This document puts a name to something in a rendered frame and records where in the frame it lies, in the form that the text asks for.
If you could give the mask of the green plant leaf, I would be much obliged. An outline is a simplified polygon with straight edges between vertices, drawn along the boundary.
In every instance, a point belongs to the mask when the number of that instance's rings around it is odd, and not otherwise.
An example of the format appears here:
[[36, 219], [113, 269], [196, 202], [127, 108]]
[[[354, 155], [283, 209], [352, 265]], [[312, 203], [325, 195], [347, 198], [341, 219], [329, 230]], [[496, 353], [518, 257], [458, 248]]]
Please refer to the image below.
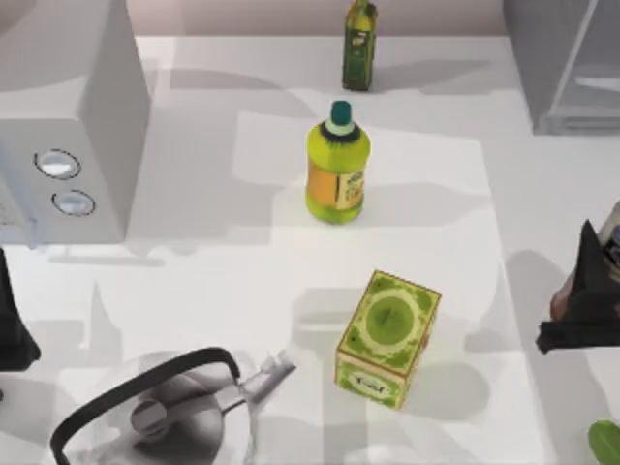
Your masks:
[[599, 465], [620, 465], [620, 426], [598, 420], [588, 430], [589, 447]]

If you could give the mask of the green patterned tin box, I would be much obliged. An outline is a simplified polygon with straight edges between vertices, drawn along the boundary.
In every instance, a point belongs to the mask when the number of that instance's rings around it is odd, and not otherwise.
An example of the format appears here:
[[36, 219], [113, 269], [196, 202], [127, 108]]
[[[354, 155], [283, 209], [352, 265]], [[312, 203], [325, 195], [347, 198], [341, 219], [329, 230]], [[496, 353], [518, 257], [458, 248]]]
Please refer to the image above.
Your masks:
[[376, 270], [335, 351], [334, 383], [393, 410], [408, 395], [442, 294]]

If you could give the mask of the yellow-green bottle with teal cap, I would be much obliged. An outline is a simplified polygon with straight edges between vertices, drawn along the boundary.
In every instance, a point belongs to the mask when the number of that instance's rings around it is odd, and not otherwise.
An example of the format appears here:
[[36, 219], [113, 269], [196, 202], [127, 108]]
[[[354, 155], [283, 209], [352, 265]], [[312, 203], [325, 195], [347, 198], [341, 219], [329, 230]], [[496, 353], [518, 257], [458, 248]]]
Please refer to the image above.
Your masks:
[[306, 140], [306, 207], [330, 224], [347, 224], [359, 215], [371, 142], [354, 121], [345, 100], [331, 104], [327, 119], [316, 124]]

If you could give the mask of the dark green bottle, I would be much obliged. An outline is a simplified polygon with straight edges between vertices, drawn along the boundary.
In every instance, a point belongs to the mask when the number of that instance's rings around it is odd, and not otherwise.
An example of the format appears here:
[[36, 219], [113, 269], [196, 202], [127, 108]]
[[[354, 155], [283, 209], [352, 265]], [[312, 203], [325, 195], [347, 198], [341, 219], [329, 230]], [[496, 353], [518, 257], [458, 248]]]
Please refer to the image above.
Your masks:
[[354, 0], [345, 19], [342, 86], [368, 91], [373, 76], [378, 11], [370, 0]]

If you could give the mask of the small round microwave knob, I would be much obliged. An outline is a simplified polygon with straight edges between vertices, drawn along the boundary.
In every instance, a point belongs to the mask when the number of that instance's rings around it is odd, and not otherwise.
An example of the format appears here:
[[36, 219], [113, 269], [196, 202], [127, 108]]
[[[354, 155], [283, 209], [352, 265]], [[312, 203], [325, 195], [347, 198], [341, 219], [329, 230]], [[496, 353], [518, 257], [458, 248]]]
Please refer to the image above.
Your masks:
[[58, 211], [73, 217], [88, 216], [96, 208], [94, 199], [80, 190], [55, 193], [51, 196], [51, 201]]

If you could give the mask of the pale microwave oven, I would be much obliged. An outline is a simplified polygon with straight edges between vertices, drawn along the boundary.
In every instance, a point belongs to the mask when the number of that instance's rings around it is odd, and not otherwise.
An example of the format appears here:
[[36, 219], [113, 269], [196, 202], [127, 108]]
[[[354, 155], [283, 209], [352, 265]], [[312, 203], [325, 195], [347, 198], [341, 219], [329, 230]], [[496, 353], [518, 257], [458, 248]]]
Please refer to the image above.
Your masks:
[[[0, 0], [0, 246], [117, 243], [128, 229], [150, 96], [126, 0]], [[65, 150], [54, 180], [33, 155]], [[90, 195], [67, 216], [51, 196]]]

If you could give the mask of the large round microwave knob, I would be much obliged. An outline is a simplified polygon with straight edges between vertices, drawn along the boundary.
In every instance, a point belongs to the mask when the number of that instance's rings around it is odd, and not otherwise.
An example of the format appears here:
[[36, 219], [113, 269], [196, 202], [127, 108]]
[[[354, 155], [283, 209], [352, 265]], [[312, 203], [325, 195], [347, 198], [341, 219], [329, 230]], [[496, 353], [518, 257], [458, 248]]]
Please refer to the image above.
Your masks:
[[41, 174], [54, 180], [70, 180], [81, 172], [80, 161], [70, 152], [58, 148], [35, 153], [33, 162]]

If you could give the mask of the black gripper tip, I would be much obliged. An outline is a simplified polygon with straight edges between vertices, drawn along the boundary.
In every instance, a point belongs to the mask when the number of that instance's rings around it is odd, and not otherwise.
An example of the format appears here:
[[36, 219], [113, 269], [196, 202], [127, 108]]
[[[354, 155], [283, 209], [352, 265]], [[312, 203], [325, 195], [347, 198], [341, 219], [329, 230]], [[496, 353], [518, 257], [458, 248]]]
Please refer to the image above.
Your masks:
[[23, 372], [41, 350], [19, 315], [4, 250], [0, 247], [0, 372]]

